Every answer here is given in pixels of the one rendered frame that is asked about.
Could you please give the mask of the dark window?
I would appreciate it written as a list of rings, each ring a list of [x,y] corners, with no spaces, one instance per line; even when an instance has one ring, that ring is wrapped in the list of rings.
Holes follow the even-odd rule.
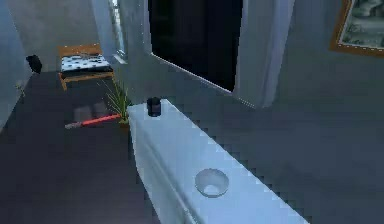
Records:
[[[232,91],[242,8],[243,0],[148,0],[152,53]]]

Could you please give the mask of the white bowl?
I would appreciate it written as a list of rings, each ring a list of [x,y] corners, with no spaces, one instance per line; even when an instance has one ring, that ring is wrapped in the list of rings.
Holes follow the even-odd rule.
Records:
[[[207,198],[218,198],[227,192],[229,178],[219,169],[203,169],[195,176],[195,187]]]

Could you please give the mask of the wooden bed with dotted cover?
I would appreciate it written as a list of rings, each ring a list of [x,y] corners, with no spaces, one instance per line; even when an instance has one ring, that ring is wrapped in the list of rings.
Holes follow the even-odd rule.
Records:
[[[99,43],[58,46],[59,81],[64,91],[70,82],[114,77],[111,64],[103,56]]]

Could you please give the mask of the red baseball bat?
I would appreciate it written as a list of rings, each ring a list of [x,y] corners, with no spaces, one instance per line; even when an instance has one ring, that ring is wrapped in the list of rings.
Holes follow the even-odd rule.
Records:
[[[68,129],[68,130],[74,129],[74,128],[80,128],[83,126],[92,125],[92,124],[96,124],[96,123],[100,123],[100,122],[108,121],[108,120],[113,120],[113,119],[117,119],[117,118],[120,118],[120,115],[119,114],[113,114],[113,115],[103,116],[103,117],[99,117],[99,118],[95,118],[95,119],[65,124],[64,128]]]

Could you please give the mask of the white long cabinet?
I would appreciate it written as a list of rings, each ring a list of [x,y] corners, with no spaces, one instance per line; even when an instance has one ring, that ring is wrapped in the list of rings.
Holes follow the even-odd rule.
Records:
[[[161,224],[309,224],[168,100],[158,117],[145,103],[127,112],[137,171]],[[207,168],[229,178],[218,198],[195,187]]]

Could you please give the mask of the black cylindrical cup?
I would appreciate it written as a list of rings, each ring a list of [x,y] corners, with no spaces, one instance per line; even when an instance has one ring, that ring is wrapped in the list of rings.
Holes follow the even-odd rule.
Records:
[[[147,99],[147,111],[150,117],[158,117],[161,115],[161,99],[151,97]]]

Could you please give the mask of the white curtain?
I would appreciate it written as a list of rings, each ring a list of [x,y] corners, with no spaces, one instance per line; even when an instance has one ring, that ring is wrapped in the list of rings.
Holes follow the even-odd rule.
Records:
[[[242,0],[233,95],[253,108],[275,98],[295,0]]]

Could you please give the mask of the green house plant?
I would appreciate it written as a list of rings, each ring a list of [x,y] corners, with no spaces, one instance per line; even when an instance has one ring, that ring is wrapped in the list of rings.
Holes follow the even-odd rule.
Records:
[[[127,107],[132,105],[128,96],[128,89],[120,80],[112,80],[111,85],[108,85],[106,81],[102,81],[102,83],[106,88],[107,106],[112,112],[120,116],[120,124],[127,124],[129,118]]]

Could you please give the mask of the black bag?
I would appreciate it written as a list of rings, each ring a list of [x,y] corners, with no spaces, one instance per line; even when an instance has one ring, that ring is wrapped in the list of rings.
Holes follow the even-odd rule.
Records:
[[[42,70],[42,63],[37,55],[30,55],[26,57],[26,61],[28,62],[31,70],[34,73],[41,73]]]

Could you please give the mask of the narrow bright window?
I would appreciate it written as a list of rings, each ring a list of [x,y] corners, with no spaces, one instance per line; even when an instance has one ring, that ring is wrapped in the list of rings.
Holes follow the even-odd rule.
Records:
[[[125,36],[122,28],[119,0],[109,0],[109,6],[116,39],[117,55],[123,62],[126,62]]]

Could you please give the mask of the gold framed picture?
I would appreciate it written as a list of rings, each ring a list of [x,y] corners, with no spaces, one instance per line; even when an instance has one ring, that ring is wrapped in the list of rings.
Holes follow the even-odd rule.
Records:
[[[329,49],[384,58],[384,0],[342,0]]]

